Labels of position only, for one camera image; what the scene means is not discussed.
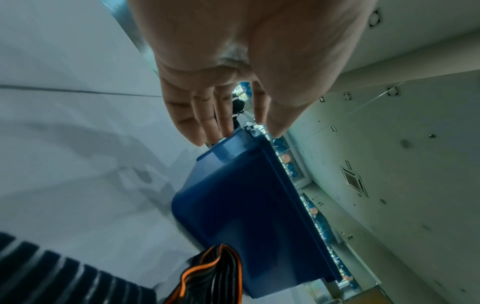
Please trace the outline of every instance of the blue plastic bin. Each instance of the blue plastic bin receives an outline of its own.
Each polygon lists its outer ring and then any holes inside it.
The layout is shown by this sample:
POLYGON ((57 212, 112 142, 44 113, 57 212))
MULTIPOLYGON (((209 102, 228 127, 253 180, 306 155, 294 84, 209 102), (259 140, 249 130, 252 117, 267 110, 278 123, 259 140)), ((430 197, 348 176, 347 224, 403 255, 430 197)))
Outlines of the blue plastic bin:
POLYGON ((258 129, 238 129, 197 159, 172 212, 205 248, 226 243, 253 298, 325 278, 341 280, 294 185, 258 129))

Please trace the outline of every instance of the striped fabric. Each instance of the striped fabric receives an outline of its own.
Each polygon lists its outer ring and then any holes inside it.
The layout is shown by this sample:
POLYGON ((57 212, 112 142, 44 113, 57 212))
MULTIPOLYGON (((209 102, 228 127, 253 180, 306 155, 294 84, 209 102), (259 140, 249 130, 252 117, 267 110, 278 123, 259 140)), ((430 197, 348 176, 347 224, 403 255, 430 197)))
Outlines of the striped fabric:
POLYGON ((0 303, 154 304, 156 294, 0 232, 0 303))
POLYGON ((165 304, 240 304, 242 263, 228 245, 214 246, 192 260, 165 304))

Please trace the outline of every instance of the air conditioning vent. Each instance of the air conditioning vent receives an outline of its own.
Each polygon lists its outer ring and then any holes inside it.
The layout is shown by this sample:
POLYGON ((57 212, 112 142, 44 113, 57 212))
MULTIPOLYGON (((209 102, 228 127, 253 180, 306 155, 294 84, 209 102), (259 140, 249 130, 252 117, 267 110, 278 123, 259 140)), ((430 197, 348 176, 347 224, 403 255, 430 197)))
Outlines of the air conditioning vent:
POLYGON ((345 168, 342 168, 341 172, 348 186, 352 187, 360 193, 363 193, 366 197, 368 197, 367 191, 365 190, 364 184, 362 183, 362 179, 358 174, 355 174, 351 170, 347 170, 345 168))

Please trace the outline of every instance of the striped sleeve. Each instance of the striped sleeve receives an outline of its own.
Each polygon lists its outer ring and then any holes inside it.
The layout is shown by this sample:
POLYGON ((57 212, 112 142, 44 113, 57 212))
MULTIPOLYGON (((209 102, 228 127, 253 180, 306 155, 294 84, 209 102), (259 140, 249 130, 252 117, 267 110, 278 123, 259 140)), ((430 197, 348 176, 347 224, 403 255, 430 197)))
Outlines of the striped sleeve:
POLYGON ((0 303, 154 304, 156 294, 0 232, 0 303))

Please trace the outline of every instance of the blue container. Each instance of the blue container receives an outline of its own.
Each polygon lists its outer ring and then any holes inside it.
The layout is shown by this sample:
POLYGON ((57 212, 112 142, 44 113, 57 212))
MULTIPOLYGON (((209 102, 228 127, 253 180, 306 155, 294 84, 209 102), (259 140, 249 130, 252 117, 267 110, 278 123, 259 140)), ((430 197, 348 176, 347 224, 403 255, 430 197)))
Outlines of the blue container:
POLYGON ((205 248, 237 250, 243 288, 259 298, 342 277, 270 142, 257 129, 235 134, 197 159, 172 212, 205 248))

